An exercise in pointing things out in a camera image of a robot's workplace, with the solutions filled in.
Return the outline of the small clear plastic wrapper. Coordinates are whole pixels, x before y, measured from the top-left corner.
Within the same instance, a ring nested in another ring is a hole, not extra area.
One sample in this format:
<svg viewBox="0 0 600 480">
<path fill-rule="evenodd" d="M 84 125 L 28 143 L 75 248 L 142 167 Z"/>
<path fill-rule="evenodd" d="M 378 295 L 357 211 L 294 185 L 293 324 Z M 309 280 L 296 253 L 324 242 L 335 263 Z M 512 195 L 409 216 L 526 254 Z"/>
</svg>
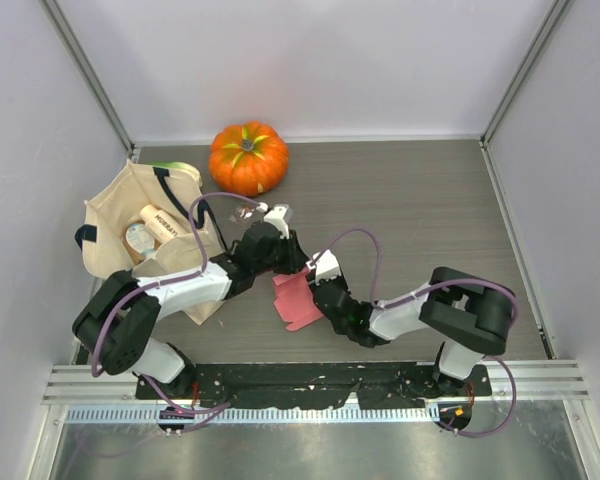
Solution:
<svg viewBox="0 0 600 480">
<path fill-rule="evenodd" d="M 230 220 L 236 224 L 246 224 L 253 220 L 256 210 L 249 206 L 237 206 L 230 215 Z"/>
</svg>

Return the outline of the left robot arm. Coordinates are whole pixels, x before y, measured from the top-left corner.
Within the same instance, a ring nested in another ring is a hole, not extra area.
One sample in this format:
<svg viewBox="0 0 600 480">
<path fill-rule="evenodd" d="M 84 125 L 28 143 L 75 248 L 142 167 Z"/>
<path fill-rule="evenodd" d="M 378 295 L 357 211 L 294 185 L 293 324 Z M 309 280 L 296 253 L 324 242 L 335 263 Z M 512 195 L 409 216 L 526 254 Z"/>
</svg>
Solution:
<svg viewBox="0 0 600 480">
<path fill-rule="evenodd" d="M 163 396 L 180 399 L 196 382 L 195 368 L 176 347 L 152 338 L 156 323 L 190 307 L 236 297 L 266 272 L 299 273 L 308 261 L 294 230 L 285 236 L 258 221 L 204 269 L 139 279 L 128 271 L 115 272 L 78 315 L 72 331 L 105 373 L 130 371 Z"/>
</svg>

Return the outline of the pink paper box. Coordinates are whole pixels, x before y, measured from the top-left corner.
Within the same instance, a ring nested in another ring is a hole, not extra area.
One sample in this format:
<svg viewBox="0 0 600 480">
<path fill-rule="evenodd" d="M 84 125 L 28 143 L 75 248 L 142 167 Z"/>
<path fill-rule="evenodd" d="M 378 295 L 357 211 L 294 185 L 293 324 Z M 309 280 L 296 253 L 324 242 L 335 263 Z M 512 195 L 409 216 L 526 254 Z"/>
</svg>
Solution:
<svg viewBox="0 0 600 480">
<path fill-rule="evenodd" d="M 287 331 L 295 332 L 320 320 L 323 314 L 313 303 L 306 274 L 308 269 L 291 275 L 279 274 L 272 279 L 274 307 Z"/>
</svg>

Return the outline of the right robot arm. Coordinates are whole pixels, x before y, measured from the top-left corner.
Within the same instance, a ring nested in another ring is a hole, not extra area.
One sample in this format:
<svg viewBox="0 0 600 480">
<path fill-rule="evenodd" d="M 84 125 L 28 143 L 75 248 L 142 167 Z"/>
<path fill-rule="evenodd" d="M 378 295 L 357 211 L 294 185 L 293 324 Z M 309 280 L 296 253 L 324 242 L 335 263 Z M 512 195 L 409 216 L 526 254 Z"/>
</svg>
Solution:
<svg viewBox="0 0 600 480">
<path fill-rule="evenodd" d="M 480 360 L 505 353 L 518 315 L 512 290 L 449 267 L 436 268 L 410 293 L 375 303 L 355 299 L 341 274 L 323 278 L 310 271 L 306 278 L 314 305 L 335 333 L 363 347 L 425 328 L 443 335 L 431 380 L 445 395 L 464 388 Z"/>
</svg>

